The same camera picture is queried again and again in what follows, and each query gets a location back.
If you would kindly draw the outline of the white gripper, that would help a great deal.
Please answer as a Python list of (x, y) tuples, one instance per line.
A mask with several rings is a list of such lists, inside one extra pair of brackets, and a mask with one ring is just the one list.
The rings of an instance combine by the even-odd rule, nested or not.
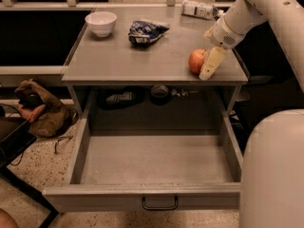
[(210, 29), (206, 30), (203, 36), (216, 46), (207, 51), (200, 70), (199, 78), (206, 81), (225, 59), (227, 55), (226, 49), (232, 49), (237, 46), (244, 39), (244, 36), (235, 33), (228, 27), (224, 15)]

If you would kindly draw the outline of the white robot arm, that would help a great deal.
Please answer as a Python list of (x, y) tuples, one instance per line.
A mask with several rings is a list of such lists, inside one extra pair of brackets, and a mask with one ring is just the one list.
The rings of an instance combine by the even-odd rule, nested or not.
[[(205, 32), (214, 45), (199, 77), (248, 31), (268, 22), (294, 76), (304, 84), (304, 8), (297, 0), (236, 0)], [(304, 108), (264, 118), (248, 139), (242, 165), (239, 228), (304, 228)]]

